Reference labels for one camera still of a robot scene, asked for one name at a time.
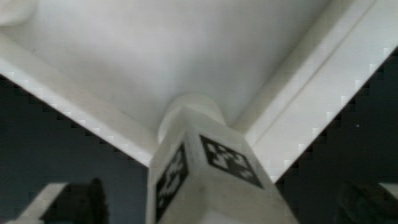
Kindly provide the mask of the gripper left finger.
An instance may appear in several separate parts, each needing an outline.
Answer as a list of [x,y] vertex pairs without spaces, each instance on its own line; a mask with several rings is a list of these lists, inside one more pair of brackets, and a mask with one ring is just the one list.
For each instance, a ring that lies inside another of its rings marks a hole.
[[108,205],[101,180],[49,183],[14,224],[108,224]]

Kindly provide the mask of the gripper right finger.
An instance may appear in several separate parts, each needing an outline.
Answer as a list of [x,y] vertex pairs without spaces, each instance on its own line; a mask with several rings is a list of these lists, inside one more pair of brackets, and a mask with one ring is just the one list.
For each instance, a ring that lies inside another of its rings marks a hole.
[[333,224],[398,224],[398,183],[342,183]]

